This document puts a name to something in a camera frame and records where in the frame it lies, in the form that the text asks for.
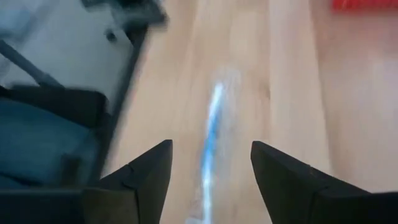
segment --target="chair leg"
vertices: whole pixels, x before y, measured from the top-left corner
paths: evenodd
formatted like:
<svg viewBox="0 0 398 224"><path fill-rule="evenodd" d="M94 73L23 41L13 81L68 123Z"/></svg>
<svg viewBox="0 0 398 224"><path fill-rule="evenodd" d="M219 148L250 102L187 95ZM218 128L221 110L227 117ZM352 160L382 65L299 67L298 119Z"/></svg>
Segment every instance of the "chair leg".
<svg viewBox="0 0 398 224"><path fill-rule="evenodd" d="M0 54L16 64L23 71L27 72L40 86L63 87L58 81L49 74L38 69L32 62L27 60L3 40L0 40Z"/></svg>

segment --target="wooden floor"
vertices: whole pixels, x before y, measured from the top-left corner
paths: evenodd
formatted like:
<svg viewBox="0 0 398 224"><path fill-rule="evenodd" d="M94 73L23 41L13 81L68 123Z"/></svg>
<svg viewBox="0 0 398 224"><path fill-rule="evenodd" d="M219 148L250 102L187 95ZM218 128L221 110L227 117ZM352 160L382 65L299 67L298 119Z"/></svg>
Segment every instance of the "wooden floor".
<svg viewBox="0 0 398 224"><path fill-rule="evenodd" d="M253 140L366 190L397 190L398 17L336 15L327 3L166 0L168 28L148 37L107 172L173 139L161 223L185 223L197 207L211 91L232 70L240 82L215 223L271 223Z"/></svg>

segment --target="red object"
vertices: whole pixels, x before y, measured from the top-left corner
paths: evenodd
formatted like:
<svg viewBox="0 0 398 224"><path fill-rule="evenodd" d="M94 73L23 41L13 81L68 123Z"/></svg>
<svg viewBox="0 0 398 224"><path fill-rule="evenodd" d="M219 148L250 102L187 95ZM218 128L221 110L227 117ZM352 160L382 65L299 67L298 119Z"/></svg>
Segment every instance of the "red object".
<svg viewBox="0 0 398 224"><path fill-rule="evenodd" d="M333 8L339 11L398 9L398 0L333 0Z"/></svg>

